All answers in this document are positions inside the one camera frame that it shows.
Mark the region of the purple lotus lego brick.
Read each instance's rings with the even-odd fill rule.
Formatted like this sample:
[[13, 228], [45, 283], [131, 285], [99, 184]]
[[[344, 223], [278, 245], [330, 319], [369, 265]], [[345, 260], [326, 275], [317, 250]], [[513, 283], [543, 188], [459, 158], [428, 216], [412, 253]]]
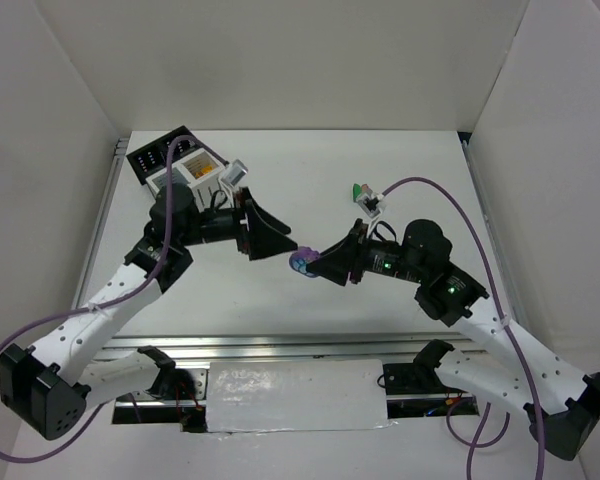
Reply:
[[320, 253], [310, 247], [300, 246], [294, 253], [289, 257], [290, 268], [307, 278], [316, 278], [315, 274], [312, 274], [307, 270], [307, 266], [315, 260], [320, 258]]

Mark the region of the yellow rounded lego brick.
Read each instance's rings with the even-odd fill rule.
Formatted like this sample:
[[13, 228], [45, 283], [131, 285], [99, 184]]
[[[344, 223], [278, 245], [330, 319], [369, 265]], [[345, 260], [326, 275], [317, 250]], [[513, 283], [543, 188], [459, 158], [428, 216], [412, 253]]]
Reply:
[[214, 170], [214, 167], [212, 165], [204, 166], [194, 172], [194, 177], [196, 179], [199, 179], [199, 178], [211, 173], [213, 170]]

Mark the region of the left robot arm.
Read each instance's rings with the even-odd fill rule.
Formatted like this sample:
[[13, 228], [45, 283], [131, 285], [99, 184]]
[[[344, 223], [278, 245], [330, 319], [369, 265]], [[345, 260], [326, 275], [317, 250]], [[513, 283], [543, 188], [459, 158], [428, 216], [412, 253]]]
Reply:
[[252, 261], [292, 252], [289, 226], [262, 209], [246, 187], [227, 208], [198, 209], [192, 190], [164, 187], [149, 210], [143, 237], [112, 278], [83, 307], [23, 348], [0, 352], [3, 404], [47, 440], [69, 432], [90, 408], [135, 390], [158, 396], [176, 369], [153, 346], [96, 364], [95, 354], [135, 315], [156, 302], [192, 265], [190, 247], [235, 242]]

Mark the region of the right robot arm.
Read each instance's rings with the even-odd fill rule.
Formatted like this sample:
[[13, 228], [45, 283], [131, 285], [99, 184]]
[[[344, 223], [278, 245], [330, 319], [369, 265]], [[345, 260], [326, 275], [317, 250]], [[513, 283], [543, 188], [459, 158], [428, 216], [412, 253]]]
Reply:
[[459, 349], [432, 342], [427, 351], [441, 383], [528, 420], [550, 454], [574, 459], [600, 420], [600, 372], [583, 372], [515, 321], [500, 319], [485, 287], [451, 262], [452, 244], [435, 222], [410, 222], [401, 242], [375, 240], [367, 230], [357, 220], [343, 240], [306, 265], [306, 273], [341, 286], [360, 283], [366, 273], [417, 284], [415, 300], [429, 318], [472, 340], [505, 369], [480, 366]]

